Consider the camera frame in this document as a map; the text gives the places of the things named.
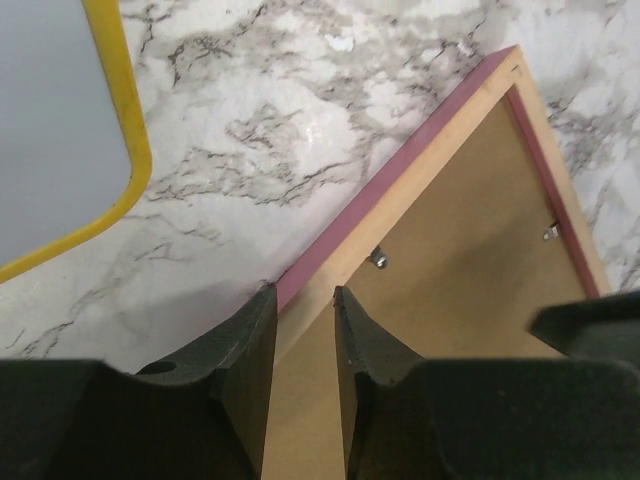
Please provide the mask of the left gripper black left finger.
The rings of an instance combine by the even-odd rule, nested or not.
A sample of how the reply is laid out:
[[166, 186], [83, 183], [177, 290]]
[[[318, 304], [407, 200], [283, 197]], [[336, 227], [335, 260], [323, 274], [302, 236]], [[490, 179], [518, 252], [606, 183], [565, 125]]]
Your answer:
[[1, 364], [5, 479], [257, 479], [278, 320], [262, 287], [136, 374], [98, 360]]

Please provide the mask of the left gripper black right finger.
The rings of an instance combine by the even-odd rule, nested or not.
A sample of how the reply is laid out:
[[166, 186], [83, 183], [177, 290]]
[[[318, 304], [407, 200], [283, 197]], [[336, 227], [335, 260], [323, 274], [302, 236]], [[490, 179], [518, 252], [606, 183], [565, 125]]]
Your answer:
[[639, 361], [426, 359], [334, 293], [350, 479], [635, 479]]

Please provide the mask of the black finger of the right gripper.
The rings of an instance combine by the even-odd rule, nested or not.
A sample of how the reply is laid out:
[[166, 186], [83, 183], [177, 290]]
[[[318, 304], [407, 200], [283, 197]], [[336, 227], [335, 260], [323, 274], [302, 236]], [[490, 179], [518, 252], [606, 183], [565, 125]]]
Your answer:
[[639, 293], [546, 307], [529, 332], [558, 352], [580, 359], [639, 361]]

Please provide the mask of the brown cardboard backing board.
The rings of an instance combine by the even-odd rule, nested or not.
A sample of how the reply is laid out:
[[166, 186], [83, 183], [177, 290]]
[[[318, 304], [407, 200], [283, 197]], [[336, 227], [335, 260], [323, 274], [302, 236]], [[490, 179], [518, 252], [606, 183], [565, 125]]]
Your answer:
[[[584, 298], [523, 134], [499, 102], [382, 240], [348, 287], [382, 327], [427, 358], [550, 357], [537, 310]], [[344, 477], [334, 337], [326, 306], [274, 370], [263, 475]]]

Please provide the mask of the pink wooden photo frame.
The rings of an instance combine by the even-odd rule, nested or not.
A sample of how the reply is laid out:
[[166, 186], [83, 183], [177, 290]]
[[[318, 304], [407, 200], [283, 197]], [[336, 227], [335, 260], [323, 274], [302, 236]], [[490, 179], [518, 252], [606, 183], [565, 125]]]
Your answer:
[[501, 100], [524, 135], [585, 294], [611, 293], [546, 104], [513, 45], [486, 56], [278, 279], [277, 361]]

